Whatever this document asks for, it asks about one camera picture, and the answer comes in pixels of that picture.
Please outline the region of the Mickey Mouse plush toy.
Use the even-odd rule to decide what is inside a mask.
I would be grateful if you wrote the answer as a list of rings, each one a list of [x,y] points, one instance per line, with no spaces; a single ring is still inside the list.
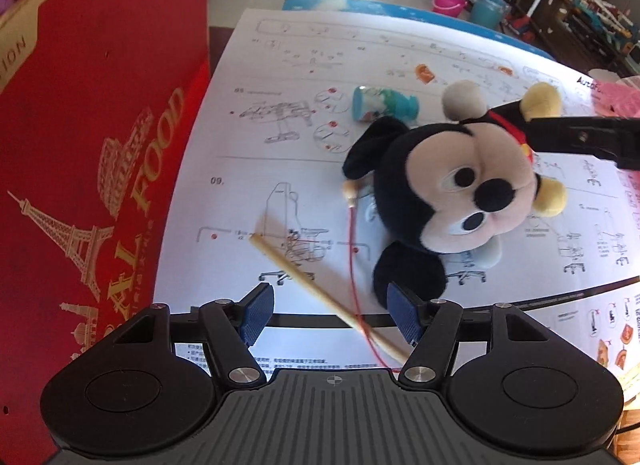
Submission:
[[[392,241],[373,269],[372,292],[387,305],[395,283],[430,301],[447,286],[442,256],[478,251],[493,266],[500,235],[531,212],[555,217],[564,210],[563,183],[533,166],[527,123],[557,118],[558,89],[536,82],[518,101],[488,107],[480,87],[460,80],[442,94],[446,117],[411,128],[397,118],[373,121],[350,148],[344,177],[371,177],[373,198]]]

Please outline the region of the small teal bottle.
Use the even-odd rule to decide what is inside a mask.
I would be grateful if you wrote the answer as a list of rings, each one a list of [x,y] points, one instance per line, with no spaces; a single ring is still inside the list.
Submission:
[[[384,116],[410,122],[419,115],[416,96],[405,95],[390,88],[358,86],[352,92],[352,118],[372,122]]]

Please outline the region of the pink checkered cloth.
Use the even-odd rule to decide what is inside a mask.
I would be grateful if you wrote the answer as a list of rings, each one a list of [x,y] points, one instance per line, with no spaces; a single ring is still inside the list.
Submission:
[[[640,76],[620,78],[602,68],[590,69],[592,106],[599,116],[640,117]]]

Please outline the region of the teal plastic bucket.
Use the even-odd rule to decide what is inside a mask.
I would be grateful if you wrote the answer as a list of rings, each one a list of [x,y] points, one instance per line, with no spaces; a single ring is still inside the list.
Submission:
[[[469,22],[496,30],[509,13],[511,7],[504,0],[472,0]]]

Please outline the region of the white instruction sheet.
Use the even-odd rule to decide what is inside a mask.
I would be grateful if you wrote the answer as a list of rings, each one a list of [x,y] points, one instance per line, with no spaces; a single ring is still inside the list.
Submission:
[[[154,296],[184,312],[271,285],[266,372],[404,359],[397,283],[516,303],[626,376],[639,178],[594,146],[599,100],[573,69],[442,25],[248,10],[194,122]]]

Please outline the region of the pink plastic bucket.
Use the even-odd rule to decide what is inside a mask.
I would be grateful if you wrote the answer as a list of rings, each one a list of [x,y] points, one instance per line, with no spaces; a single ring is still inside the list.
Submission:
[[[432,11],[434,13],[457,18],[465,9],[466,0],[433,0]]]

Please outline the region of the blue table mat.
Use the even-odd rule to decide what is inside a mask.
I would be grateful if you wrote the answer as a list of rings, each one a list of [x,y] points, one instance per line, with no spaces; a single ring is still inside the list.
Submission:
[[[429,10],[419,10],[410,8],[410,6],[398,6],[386,2],[372,0],[284,0],[282,4],[283,11],[335,11],[359,13],[377,16],[388,16],[402,18],[403,20],[415,21],[427,24],[444,26],[460,32],[468,32],[469,34],[490,40],[503,42],[508,46],[518,48],[543,58],[553,61],[552,56],[539,48],[530,46],[529,44],[500,34],[495,30],[473,24],[458,18],[440,15]]]

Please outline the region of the red food gift box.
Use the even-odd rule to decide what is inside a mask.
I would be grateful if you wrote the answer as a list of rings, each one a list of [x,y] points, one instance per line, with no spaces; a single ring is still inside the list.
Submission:
[[[207,0],[1,0],[1,459],[47,381],[152,299],[209,82]]]

